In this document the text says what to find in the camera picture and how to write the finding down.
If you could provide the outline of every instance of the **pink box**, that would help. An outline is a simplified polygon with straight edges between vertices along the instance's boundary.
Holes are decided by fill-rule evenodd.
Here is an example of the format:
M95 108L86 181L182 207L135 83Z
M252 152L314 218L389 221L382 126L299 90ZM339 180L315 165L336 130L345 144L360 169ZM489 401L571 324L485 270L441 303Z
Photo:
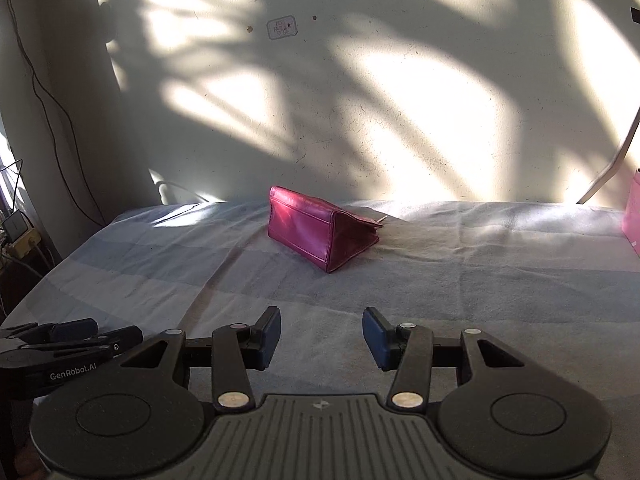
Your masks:
M636 170L634 179L631 181L629 200L622 219L622 232L631 242L636 254L640 256L640 170Z

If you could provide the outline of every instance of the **power adapter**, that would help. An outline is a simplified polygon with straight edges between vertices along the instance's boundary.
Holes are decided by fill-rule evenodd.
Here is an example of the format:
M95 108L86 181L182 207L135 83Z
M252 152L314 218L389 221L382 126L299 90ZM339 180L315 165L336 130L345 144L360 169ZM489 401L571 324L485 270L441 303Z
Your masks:
M9 243L13 243L28 231L29 226L22 216L22 213L20 213L20 211L16 211L2 222L2 228L4 229L4 233L7 240L9 240Z

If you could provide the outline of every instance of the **bed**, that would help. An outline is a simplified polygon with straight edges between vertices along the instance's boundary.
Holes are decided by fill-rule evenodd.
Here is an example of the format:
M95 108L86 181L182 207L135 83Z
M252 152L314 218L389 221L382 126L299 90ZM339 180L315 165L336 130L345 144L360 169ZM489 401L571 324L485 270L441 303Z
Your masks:
M603 400L613 434L598 473L640 470L640 259L622 213L581 205L356 202L388 215L380 242L325 274L268 238L268 204L159 206L129 212L42 280L5 326L93 317L145 336L179 327L190 337L254 322L270 304L282 337L254 391L385 393L362 338L375 306L392 323L437 335L477 327ZM210 393L206 370L190 389ZM455 386L438 370L432 399Z

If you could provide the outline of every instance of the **black robotic gripper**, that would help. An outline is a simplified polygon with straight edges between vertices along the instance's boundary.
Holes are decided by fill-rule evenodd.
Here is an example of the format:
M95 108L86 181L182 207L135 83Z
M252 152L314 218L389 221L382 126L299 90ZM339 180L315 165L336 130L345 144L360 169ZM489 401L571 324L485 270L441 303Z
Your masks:
M437 338L365 309L375 394L265 395L246 370L280 338L270 306L253 326L187 340L171 329L73 380L34 412L31 435L52 479L593 479L610 420L590 394L476 329ZM186 387L211 367L212 404ZM429 402L432 367L458 387Z

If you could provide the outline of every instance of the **pink leather pouch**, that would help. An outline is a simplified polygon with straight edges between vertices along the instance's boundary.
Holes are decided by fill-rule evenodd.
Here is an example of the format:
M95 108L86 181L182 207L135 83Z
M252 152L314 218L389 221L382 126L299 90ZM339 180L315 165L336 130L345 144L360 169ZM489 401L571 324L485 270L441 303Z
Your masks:
M333 272L380 240L380 222L321 198L273 186L269 200L269 236L324 272Z
M636 170L631 181L629 200L622 217L622 232L628 238L636 254L640 255L640 170Z

